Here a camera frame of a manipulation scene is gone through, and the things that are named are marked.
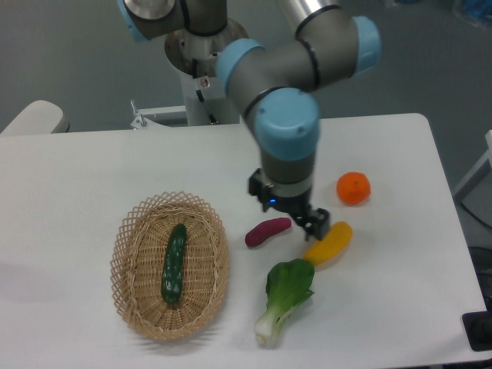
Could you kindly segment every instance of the metal stand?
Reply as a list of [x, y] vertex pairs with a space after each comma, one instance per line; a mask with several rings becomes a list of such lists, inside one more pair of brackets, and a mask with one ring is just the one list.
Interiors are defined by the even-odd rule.
[[133, 129], [143, 128], [168, 128], [184, 127], [188, 125], [186, 120], [186, 107], [170, 106], [167, 108], [137, 109], [134, 100], [130, 101], [133, 109]]

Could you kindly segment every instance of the yellow pepper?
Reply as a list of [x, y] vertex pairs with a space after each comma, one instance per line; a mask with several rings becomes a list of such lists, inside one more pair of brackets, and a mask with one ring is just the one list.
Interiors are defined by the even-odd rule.
[[302, 257], [314, 266], [330, 260], [342, 251], [352, 238], [352, 228], [344, 221], [339, 221], [331, 226], [330, 231], [321, 241], [316, 241]]

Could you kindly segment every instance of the white table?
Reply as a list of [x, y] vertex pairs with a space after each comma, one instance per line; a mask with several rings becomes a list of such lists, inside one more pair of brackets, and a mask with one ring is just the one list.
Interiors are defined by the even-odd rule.
[[[280, 216], [247, 194], [258, 149], [243, 125], [0, 139], [2, 367], [376, 368], [488, 359], [461, 315], [485, 310], [427, 120], [420, 115], [322, 122], [313, 204], [354, 238], [317, 271], [312, 302], [276, 350], [256, 345], [264, 281], [302, 255], [302, 232], [248, 250], [244, 235]], [[362, 171], [364, 206], [334, 184]], [[117, 315], [110, 266], [128, 211], [163, 191], [188, 191], [221, 216], [230, 251], [224, 307], [198, 335], [147, 341]]]

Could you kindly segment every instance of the metal cylinder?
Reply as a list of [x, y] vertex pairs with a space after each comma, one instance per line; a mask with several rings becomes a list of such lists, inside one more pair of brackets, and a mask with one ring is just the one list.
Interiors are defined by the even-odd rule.
[[142, 19], [164, 18], [175, 6], [175, 0], [125, 0], [127, 8]]
[[278, 0], [282, 12], [292, 31], [296, 32], [299, 25], [311, 14], [330, 5], [340, 5], [338, 0]]

